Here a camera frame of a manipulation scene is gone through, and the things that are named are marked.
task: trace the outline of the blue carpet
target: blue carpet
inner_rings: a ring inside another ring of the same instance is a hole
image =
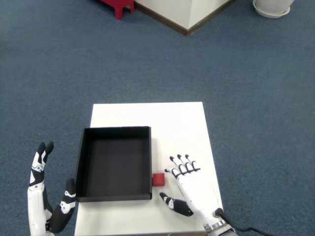
[[[222,201],[240,226],[315,230],[315,3],[278,20],[238,0],[186,38],[95,0],[0,7],[1,235],[27,235],[37,145],[54,207],[93,103],[203,101]],[[73,235],[75,216],[60,235]],[[240,235],[253,236],[254,233]]]

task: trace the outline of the white tabletop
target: white tabletop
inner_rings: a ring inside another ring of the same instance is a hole
[[[94,104],[91,127],[150,126],[152,173],[172,167],[169,156],[189,154],[203,170],[222,207],[206,119],[201,102]],[[171,211],[159,192],[183,199],[172,175],[164,187],[153,187],[152,199],[79,203],[76,236],[203,232],[196,215]]]

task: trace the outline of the red block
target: red block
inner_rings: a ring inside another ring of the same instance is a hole
[[[134,12],[133,0],[101,0],[102,2],[112,6],[115,8],[115,15],[117,20],[121,20],[123,18],[123,8],[126,6],[130,6],[130,12]]]
[[[165,176],[164,173],[153,174],[153,186],[164,186],[165,185]]]

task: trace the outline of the robotic hand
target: robotic hand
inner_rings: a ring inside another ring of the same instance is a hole
[[[191,216],[194,213],[199,215],[208,236],[237,236],[234,229],[215,212],[219,208],[218,198],[212,187],[202,175],[201,169],[196,161],[188,155],[177,158],[170,157],[176,168],[165,169],[177,180],[177,185],[186,199],[185,201],[168,197],[165,193],[160,196],[168,207],[182,215]]]
[[[28,212],[31,236],[53,236],[61,232],[70,220],[75,208],[74,179],[67,180],[63,199],[53,211],[47,200],[44,185],[44,168],[48,155],[54,148],[53,142],[47,146],[41,143],[31,166],[28,188]]]

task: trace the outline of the plant pot base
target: plant pot base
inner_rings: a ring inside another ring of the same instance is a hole
[[[256,1],[257,1],[257,0],[253,0],[253,1],[252,1],[252,4],[253,4],[253,6],[254,6],[256,12],[257,12],[259,15],[263,16],[263,17],[267,17],[267,18],[271,18],[271,19],[276,19],[276,18],[280,18],[280,17],[282,17],[282,16],[285,16],[285,15],[288,14],[288,13],[290,12],[290,10],[291,10],[291,7],[289,7],[287,10],[285,10],[285,11],[284,11],[283,13],[281,13],[281,14],[268,13],[268,12],[265,12],[265,11],[260,10],[260,9],[256,6]]]

